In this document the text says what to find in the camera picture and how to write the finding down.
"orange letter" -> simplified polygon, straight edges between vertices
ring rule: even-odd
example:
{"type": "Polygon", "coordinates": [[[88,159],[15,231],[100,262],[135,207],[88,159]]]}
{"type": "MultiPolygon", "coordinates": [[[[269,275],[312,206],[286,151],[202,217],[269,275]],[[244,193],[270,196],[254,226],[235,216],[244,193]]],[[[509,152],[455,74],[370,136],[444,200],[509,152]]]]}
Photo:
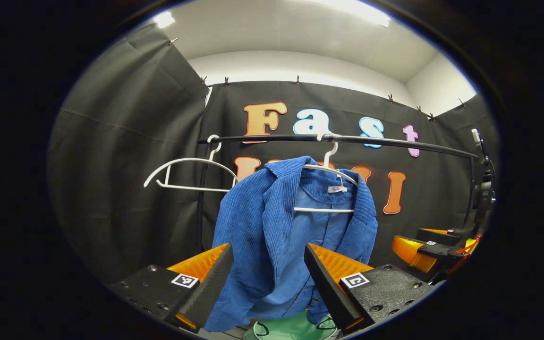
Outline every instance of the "orange letter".
{"type": "Polygon", "coordinates": [[[258,166],[262,164],[261,161],[253,157],[236,157],[236,177],[239,181],[242,181],[245,177],[255,172],[258,166]]]}
{"type": "Polygon", "coordinates": [[[360,174],[360,177],[362,177],[362,180],[365,181],[369,179],[371,176],[371,170],[369,168],[365,168],[364,166],[354,166],[352,168],[353,172],[358,172],[360,174]]]}
{"type": "MultiPolygon", "coordinates": [[[[317,161],[316,163],[318,163],[318,165],[324,166],[324,162],[323,162],[323,161],[317,161]]],[[[329,163],[329,168],[331,168],[331,169],[334,169],[334,168],[335,168],[335,166],[333,165],[333,163],[329,163]]]]}
{"type": "Polygon", "coordinates": [[[402,196],[402,183],[406,180],[406,175],[402,172],[393,171],[390,172],[387,177],[389,178],[389,198],[387,198],[387,205],[384,207],[384,213],[399,213],[400,211],[400,196],[402,196]]]}
{"type": "MultiPolygon", "coordinates": [[[[248,105],[244,108],[246,112],[246,134],[244,136],[261,136],[268,135],[266,125],[270,130],[276,130],[278,127],[278,113],[287,113],[287,106],[284,103],[268,103],[248,105]]],[[[248,143],[263,143],[263,142],[244,142],[248,143]]]]}

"black backdrop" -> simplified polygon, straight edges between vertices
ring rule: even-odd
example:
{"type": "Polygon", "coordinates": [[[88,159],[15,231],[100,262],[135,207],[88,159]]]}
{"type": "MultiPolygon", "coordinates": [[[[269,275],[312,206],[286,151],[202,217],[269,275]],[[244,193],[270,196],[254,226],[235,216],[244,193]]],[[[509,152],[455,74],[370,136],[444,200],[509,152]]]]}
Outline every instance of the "black backdrop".
{"type": "MultiPolygon", "coordinates": [[[[147,264],[171,265],[210,249],[223,193],[164,189],[155,180],[163,181],[165,171],[148,187],[143,183],[173,159],[207,158],[209,147],[198,145],[198,139],[245,134],[245,106],[284,103],[287,112],[278,115],[278,128],[266,128],[273,134],[293,134],[296,113],[318,109],[328,115],[328,127],[336,134],[359,136],[360,119],[370,117],[382,122],[385,138],[405,140],[402,129],[412,125],[419,142],[476,153],[469,130],[480,125],[490,149],[496,149],[496,131],[477,97],[430,121],[400,103],[334,86],[240,82],[214,86],[205,107],[207,87],[168,42],[156,26],[147,25],[112,45],[75,84],[52,129],[48,183],[54,211],[70,245],[107,283],[147,264]]],[[[236,170],[236,157],[254,157],[261,169],[272,159],[302,155],[323,161],[331,148],[313,142],[225,143],[216,160],[236,170]]],[[[418,228],[462,226],[469,195],[468,159],[431,151],[420,151],[415,158],[405,148],[341,143],[331,163],[371,171],[367,185],[379,222],[369,262],[373,267],[406,267],[391,251],[395,235],[415,237],[418,228]],[[401,210],[385,214],[388,174],[393,171],[406,175],[401,210]]],[[[176,164],[169,182],[231,186],[231,176],[221,168],[207,166],[205,178],[203,169],[203,163],[176,164]]]]}
{"type": "MultiPolygon", "coordinates": [[[[206,140],[212,134],[242,136],[246,133],[247,112],[245,106],[282,102],[285,114],[278,116],[278,127],[266,131],[270,134],[294,134],[293,125],[299,118],[296,113],[305,109],[318,109],[329,117],[329,130],[336,134],[359,136],[360,119],[371,117],[382,121],[384,137],[406,140],[402,129],[412,125],[418,133],[418,142],[448,146],[477,154],[471,129],[478,128],[484,137],[491,156],[496,157],[499,140],[492,118],[480,97],[474,97],[465,107],[456,108],[429,120],[425,114],[400,103],[358,91],[334,86],[294,82],[235,82],[227,86],[213,87],[207,108],[203,114],[200,138],[206,140]]],[[[223,143],[216,161],[236,169],[237,157],[252,157],[261,166],[274,159],[290,159],[310,155],[322,162],[324,153],[332,144],[316,142],[266,142],[243,144],[223,143]]],[[[206,157],[201,148],[201,157],[206,157]]],[[[391,251],[395,235],[415,237],[419,228],[447,230],[461,228],[466,216],[470,192],[471,166],[469,159],[444,155],[432,151],[420,151],[412,157],[406,148],[382,146],[364,147],[362,144],[340,143],[338,152],[331,157],[337,168],[351,169],[364,166],[371,170],[367,185],[371,190],[379,228],[369,265],[376,267],[393,263],[406,267],[406,263],[391,251]],[[386,214],[383,209],[390,192],[389,172],[399,171],[406,175],[402,185],[401,210],[386,214]]],[[[232,177],[215,166],[207,167],[202,185],[206,187],[231,187],[232,177]]],[[[214,224],[223,194],[205,193],[203,204],[203,248],[210,249],[214,224]]],[[[468,216],[473,221],[474,212],[468,216]]]]}
{"type": "MultiPolygon", "coordinates": [[[[205,106],[207,87],[168,42],[152,24],[112,45],[75,84],[52,129],[54,211],[105,282],[195,254],[188,226],[196,223],[196,192],[143,187],[161,164],[195,155],[205,106]]],[[[195,182],[194,163],[180,170],[173,183],[195,182]]]]}

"blue corduroy jacket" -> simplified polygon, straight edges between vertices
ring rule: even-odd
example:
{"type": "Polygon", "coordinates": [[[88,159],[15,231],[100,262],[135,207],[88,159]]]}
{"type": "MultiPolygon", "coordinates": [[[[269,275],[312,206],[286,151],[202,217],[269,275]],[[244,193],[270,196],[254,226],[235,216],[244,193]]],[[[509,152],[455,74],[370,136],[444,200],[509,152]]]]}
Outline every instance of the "blue corduroy jacket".
{"type": "Polygon", "coordinates": [[[205,330],[224,332],[251,318],[279,319],[309,307],[311,323],[328,310],[304,263],[308,242],[368,263],[377,231],[371,191],[359,174],[358,187],[343,179],[349,192],[328,193],[339,177],[322,170],[309,156],[269,163],[246,177],[222,199],[213,247],[231,243],[234,264],[205,330]],[[296,206],[354,209],[347,213],[298,213],[296,206]],[[316,215],[326,225],[320,226],[316,215]]]}

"clothing label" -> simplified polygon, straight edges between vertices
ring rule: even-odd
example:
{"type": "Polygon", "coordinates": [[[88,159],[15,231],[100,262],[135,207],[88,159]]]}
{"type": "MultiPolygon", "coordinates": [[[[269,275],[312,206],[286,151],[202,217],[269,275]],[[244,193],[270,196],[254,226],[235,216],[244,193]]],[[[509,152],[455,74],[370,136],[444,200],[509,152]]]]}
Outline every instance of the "clothing label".
{"type": "Polygon", "coordinates": [[[329,187],[329,189],[327,189],[326,192],[328,192],[329,194],[332,194],[334,192],[342,192],[342,191],[346,192],[348,191],[348,188],[341,185],[336,185],[334,187],[329,187]]]}

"pink letter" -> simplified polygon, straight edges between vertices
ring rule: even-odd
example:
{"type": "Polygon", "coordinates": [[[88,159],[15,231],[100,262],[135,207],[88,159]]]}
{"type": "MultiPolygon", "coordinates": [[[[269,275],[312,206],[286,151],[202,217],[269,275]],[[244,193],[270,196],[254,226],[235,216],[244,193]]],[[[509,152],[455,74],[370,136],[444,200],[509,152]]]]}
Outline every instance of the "pink letter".
{"type": "MultiPolygon", "coordinates": [[[[414,142],[415,139],[419,138],[419,134],[415,132],[412,125],[406,125],[402,132],[406,134],[406,140],[409,142],[414,142]]],[[[419,149],[408,148],[408,153],[413,157],[419,157],[419,149]]]]}

